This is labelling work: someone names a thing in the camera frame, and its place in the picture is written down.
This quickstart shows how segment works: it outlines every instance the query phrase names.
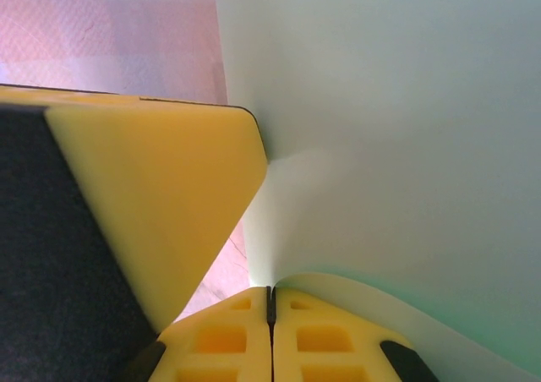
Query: pink textured surface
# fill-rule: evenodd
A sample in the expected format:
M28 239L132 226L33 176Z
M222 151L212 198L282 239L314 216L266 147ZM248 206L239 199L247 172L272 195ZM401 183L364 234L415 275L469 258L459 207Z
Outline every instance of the pink textured surface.
M0 82L226 103L215 0L0 0ZM238 226L183 316L246 268Z

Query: white surface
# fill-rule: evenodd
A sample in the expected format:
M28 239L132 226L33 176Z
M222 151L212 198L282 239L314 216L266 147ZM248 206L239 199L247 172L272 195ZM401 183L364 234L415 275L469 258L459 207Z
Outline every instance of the white surface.
M441 381L541 381L423 312L363 283L340 276L304 273L282 280L279 286L310 293L399 332Z
M216 0L267 285L334 272L541 375L541 0Z

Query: black foam pad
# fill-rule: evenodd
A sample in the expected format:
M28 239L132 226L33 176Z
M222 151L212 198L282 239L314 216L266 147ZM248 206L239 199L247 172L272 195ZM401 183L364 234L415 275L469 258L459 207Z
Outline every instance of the black foam pad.
M111 380L156 333L44 112L0 105L0 380Z

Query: yellow foam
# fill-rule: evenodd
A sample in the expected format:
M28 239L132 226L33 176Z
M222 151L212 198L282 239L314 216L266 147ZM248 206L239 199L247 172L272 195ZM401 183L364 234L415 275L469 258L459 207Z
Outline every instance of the yellow foam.
M62 96L46 120L157 330L181 312L265 176L244 109Z
M380 349L411 347L396 332L293 289L277 289L276 309L276 382L400 382Z
M255 287L167 327L150 382L271 382L266 290Z

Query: yellow foam grid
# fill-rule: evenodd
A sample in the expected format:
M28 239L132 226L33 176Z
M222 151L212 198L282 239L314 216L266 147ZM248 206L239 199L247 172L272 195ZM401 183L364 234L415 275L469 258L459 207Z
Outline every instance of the yellow foam grid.
M167 327L159 340L167 349L150 382L271 382L263 287Z
M400 382L380 349L402 336L306 293L279 288L274 336L276 382Z
M156 330L182 311L265 176L241 108L0 87L46 120Z

